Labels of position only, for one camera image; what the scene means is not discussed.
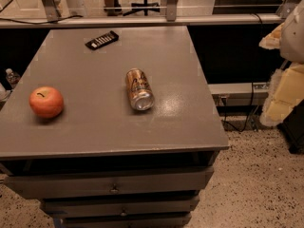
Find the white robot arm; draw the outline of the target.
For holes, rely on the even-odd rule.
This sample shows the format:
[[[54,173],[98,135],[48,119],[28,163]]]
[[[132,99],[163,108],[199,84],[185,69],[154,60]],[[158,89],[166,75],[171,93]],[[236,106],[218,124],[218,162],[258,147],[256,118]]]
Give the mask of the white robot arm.
[[[304,0],[259,42],[261,48],[278,49],[284,59],[270,79],[268,97],[262,107],[260,122],[276,126],[304,100]]]

